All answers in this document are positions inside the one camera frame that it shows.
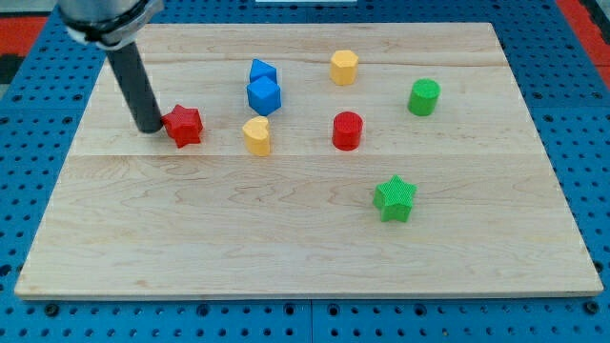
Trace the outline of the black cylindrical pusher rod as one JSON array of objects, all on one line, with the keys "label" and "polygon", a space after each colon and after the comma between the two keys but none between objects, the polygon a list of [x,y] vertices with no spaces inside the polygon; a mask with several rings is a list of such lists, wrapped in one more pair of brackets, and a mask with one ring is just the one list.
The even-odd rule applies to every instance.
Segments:
[{"label": "black cylindrical pusher rod", "polygon": [[161,112],[136,44],[108,50],[106,55],[137,129],[143,133],[160,131]]}]

